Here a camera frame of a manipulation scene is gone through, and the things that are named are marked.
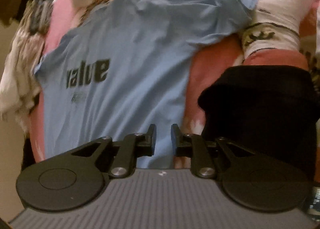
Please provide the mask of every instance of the black cloth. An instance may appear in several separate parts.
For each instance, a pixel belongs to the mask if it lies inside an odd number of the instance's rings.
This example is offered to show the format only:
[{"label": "black cloth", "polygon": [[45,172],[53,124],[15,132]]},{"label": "black cloth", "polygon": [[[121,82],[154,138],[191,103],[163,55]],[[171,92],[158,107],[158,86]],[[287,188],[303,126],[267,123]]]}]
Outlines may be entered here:
[{"label": "black cloth", "polygon": [[31,141],[29,138],[26,138],[24,140],[24,146],[23,146],[23,157],[22,157],[22,163],[21,163],[21,171],[26,169],[27,167],[35,164],[35,158],[33,156],[32,147],[31,147]]},{"label": "black cloth", "polygon": [[11,227],[0,218],[0,229],[11,229]]},{"label": "black cloth", "polygon": [[313,180],[318,98],[310,74],[290,66],[228,68],[198,99],[202,136],[223,136],[300,168]]}]

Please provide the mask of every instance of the bed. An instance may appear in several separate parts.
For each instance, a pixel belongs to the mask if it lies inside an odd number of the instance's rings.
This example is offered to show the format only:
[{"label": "bed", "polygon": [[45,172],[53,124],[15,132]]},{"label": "bed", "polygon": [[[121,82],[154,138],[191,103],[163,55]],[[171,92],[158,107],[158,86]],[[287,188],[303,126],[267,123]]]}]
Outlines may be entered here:
[{"label": "bed", "polygon": [[[300,26],[301,52],[312,59],[315,53],[316,8],[313,6],[309,15]],[[72,0],[55,0],[52,22],[46,37],[44,53],[55,49],[62,36],[71,28],[76,27],[84,9],[75,9]],[[183,131],[200,134],[204,126],[204,113],[197,105],[200,93],[209,87],[230,66],[240,65],[243,55],[237,35],[225,38],[222,42],[209,46],[198,52],[193,58],[189,83],[186,90],[186,107],[183,119]],[[39,104],[30,114],[30,139],[33,154],[37,162],[46,158],[44,152],[44,97],[40,94]],[[187,165],[186,160],[176,161],[176,167]],[[320,163],[316,180],[320,181]]]}]

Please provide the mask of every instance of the black round pad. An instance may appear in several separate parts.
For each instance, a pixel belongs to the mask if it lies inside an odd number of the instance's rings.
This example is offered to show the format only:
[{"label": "black round pad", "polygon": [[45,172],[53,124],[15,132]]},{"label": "black round pad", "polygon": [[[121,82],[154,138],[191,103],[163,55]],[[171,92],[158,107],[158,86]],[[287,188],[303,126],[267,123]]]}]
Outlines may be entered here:
[{"label": "black round pad", "polygon": [[61,190],[71,187],[77,179],[77,175],[66,168],[54,168],[40,175],[39,183],[47,189]]},{"label": "black round pad", "polygon": [[263,212],[293,209],[303,202],[310,189],[301,170],[265,155],[232,161],[221,182],[234,201]]},{"label": "black round pad", "polygon": [[66,211],[92,201],[103,189],[101,172],[86,158],[57,156],[25,169],[17,179],[21,200],[42,211]]}]

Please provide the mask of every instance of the device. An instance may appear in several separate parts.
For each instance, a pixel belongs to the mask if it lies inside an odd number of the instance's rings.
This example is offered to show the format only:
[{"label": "device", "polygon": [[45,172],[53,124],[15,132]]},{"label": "device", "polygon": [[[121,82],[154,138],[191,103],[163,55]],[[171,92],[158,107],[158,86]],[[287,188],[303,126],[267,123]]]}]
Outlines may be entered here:
[{"label": "device", "polygon": [[182,134],[176,156],[191,169],[138,169],[156,126],[123,141],[99,138],[26,168],[16,189],[25,207],[14,229],[314,229],[303,212],[312,185],[281,161],[218,138]]}]

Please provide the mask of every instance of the black clamp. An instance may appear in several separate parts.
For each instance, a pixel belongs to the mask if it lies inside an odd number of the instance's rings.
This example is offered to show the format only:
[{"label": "black clamp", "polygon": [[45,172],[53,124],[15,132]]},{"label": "black clamp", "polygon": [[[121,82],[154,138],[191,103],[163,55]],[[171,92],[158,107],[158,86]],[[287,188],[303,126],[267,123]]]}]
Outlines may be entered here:
[{"label": "black clamp", "polygon": [[25,207],[66,211],[95,199],[113,178],[130,176],[141,156],[155,150],[156,126],[147,133],[127,135],[113,142],[102,137],[26,168],[16,182]]},{"label": "black clamp", "polygon": [[310,190],[301,170],[226,138],[204,141],[200,135],[182,134],[176,124],[171,127],[171,138],[175,155],[191,158],[195,176],[217,177],[224,193],[247,208],[289,210],[301,205]]},{"label": "black clamp", "polygon": [[206,143],[200,135],[182,134],[178,125],[171,126],[173,154],[191,158],[191,172],[201,178],[215,178],[216,168],[208,148],[216,149],[215,143]]}]

